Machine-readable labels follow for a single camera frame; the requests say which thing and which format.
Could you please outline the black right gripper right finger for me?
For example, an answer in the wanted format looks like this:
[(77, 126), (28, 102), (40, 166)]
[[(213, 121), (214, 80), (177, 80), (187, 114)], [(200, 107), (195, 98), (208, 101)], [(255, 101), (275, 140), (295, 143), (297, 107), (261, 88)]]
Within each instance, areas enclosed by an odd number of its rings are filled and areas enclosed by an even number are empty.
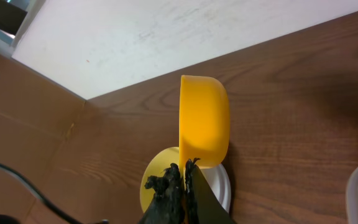
[(189, 224), (235, 224), (213, 194), (196, 165), (199, 158), (188, 159), (185, 165), (186, 212)]

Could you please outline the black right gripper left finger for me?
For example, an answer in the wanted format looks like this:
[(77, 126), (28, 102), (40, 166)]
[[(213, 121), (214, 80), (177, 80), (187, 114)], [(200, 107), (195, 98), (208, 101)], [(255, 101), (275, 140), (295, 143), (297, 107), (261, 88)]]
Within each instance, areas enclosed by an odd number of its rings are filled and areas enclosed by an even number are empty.
[(138, 224), (181, 224), (185, 219), (182, 205), (183, 184), (177, 164), (171, 163), (164, 169), (164, 175), (151, 175), (144, 185), (153, 189), (154, 195), (150, 205)]

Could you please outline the yellow measuring scoop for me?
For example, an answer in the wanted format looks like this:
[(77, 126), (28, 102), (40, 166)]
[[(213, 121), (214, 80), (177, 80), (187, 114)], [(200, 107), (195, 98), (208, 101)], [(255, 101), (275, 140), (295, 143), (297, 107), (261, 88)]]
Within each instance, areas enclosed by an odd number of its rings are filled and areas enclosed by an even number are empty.
[(180, 86), (179, 163), (199, 158), (201, 169), (218, 166), (229, 145), (230, 115), (227, 93), (215, 78), (183, 75)]

